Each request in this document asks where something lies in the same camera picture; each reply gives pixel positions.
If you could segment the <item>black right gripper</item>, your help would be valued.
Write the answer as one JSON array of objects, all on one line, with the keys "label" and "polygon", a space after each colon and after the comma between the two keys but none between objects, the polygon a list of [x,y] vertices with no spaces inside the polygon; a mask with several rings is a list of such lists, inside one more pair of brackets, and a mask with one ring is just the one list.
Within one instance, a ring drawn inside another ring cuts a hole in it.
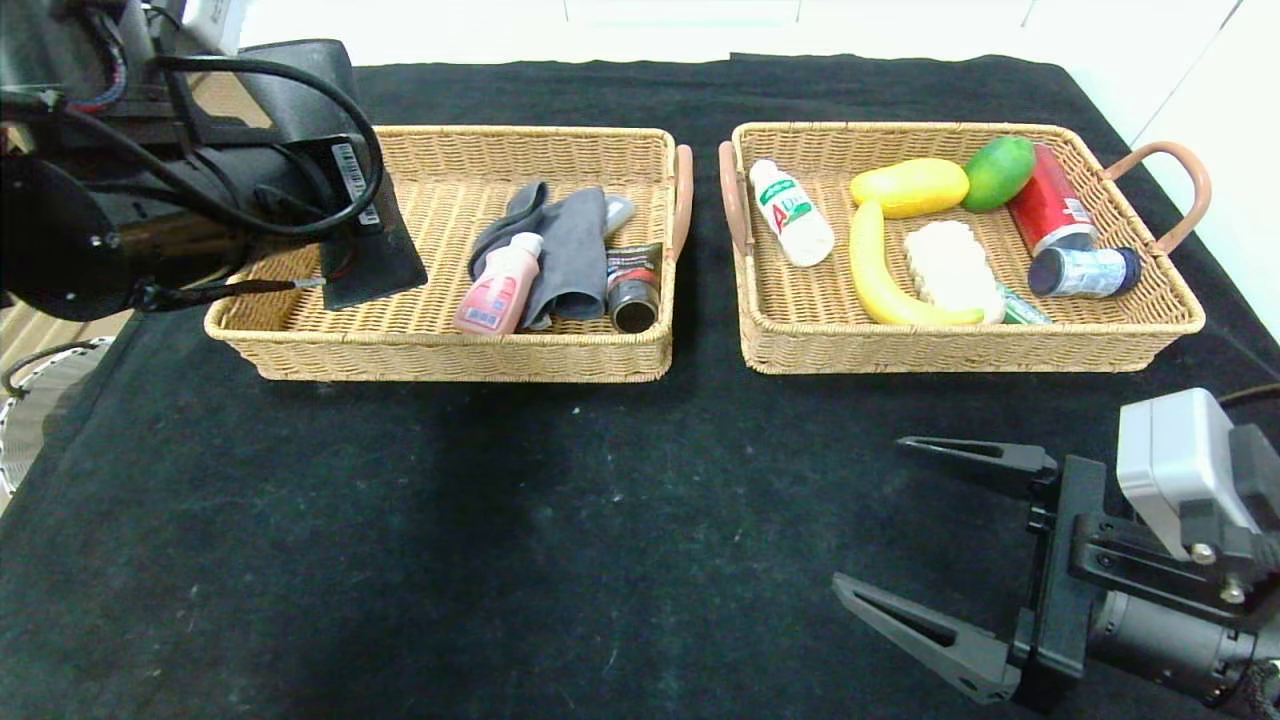
[{"label": "black right gripper", "polygon": [[1011,643],[844,573],[841,605],[979,705],[1051,714],[1088,662],[1106,664],[1226,715],[1258,711],[1258,538],[1204,501],[1219,538],[1175,559],[1135,518],[1105,511],[1103,464],[1036,445],[904,436],[895,445],[998,495],[1030,495],[1037,568]]}]

